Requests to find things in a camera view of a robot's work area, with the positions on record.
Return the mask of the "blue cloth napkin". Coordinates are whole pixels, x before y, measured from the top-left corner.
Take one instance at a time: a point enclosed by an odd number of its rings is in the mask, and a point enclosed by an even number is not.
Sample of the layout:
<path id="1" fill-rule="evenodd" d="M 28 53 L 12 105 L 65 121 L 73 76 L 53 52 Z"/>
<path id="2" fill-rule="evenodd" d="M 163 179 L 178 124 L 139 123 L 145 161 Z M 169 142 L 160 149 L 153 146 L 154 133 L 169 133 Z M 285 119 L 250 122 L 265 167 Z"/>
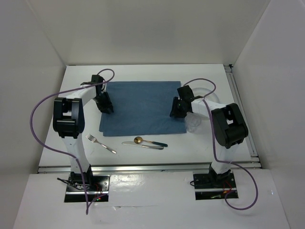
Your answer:
<path id="1" fill-rule="evenodd" d="M 113 113 L 102 114 L 105 137 L 186 133 L 184 119 L 170 117 L 180 81 L 110 82 L 106 91 Z"/>

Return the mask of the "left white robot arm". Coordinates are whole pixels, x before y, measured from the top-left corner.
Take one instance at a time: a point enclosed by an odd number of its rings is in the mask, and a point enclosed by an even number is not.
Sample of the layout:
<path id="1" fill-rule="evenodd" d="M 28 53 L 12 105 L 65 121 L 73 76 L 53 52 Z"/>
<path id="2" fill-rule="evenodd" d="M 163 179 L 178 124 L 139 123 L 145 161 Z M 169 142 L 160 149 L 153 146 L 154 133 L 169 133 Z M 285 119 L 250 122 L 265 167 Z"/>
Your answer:
<path id="1" fill-rule="evenodd" d="M 82 133 L 85 129 L 84 106 L 93 100 L 101 113 L 113 113 L 113 105 L 99 74 L 83 82 L 82 89 L 67 97 L 57 97 L 53 106 L 53 129 L 62 138 L 67 153 L 71 154 L 70 181 L 83 190 L 94 185 L 91 165 L 85 155 Z"/>

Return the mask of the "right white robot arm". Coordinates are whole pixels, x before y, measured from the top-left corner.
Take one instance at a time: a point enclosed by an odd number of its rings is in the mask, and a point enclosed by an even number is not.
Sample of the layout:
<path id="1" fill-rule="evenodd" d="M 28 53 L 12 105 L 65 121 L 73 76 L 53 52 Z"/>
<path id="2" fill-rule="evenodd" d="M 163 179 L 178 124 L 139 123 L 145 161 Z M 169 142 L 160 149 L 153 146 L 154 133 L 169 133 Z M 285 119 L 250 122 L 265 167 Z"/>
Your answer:
<path id="1" fill-rule="evenodd" d="M 209 165 L 207 178 L 194 181 L 195 185 L 207 182 L 219 187 L 231 173 L 231 163 L 239 145 L 248 137 L 248 128 L 237 104 L 228 105 L 195 96 L 189 86 L 177 89 L 170 117 L 185 118 L 188 113 L 210 119 L 214 159 Z"/>

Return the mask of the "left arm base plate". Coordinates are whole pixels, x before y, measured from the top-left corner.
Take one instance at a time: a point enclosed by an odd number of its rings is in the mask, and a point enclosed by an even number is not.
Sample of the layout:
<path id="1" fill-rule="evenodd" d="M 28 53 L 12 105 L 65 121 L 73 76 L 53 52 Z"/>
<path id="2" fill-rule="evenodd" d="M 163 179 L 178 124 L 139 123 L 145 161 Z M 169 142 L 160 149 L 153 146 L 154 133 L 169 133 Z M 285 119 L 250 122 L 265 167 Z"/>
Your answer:
<path id="1" fill-rule="evenodd" d="M 71 179 L 61 179 L 57 178 L 58 181 L 66 185 L 65 191 L 65 203 L 79 203 L 86 202 L 84 187 L 82 183 L 73 183 Z M 95 176 L 93 184 L 86 184 L 86 190 L 88 195 L 88 202 L 108 202 L 109 201 L 109 186 L 110 186 L 110 176 Z"/>

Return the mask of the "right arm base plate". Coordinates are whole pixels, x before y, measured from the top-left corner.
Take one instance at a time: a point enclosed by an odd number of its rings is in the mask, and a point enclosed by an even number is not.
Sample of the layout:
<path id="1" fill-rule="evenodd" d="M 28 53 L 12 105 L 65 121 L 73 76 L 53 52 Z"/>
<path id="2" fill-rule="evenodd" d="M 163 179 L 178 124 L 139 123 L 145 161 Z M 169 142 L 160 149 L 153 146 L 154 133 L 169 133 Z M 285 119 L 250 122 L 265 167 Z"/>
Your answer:
<path id="1" fill-rule="evenodd" d="M 217 200 L 227 198 L 239 198 L 234 174 L 221 181 L 212 182 L 208 174 L 193 174 L 190 185 L 194 187 L 196 200 Z"/>

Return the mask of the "clear glass bowl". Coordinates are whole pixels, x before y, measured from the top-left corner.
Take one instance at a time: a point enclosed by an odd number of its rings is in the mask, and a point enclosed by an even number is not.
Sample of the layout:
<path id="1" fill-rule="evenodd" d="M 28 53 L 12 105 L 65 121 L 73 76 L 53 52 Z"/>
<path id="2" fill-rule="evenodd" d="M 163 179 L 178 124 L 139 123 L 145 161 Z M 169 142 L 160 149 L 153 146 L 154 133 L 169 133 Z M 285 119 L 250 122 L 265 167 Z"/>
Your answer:
<path id="1" fill-rule="evenodd" d="M 208 93 L 211 92 L 210 89 L 203 88 L 203 87 L 196 87 L 192 89 L 193 94 L 195 96 L 204 96 Z M 211 93 L 206 97 L 207 100 L 215 102 L 215 103 L 220 103 L 219 97 L 215 93 Z"/>

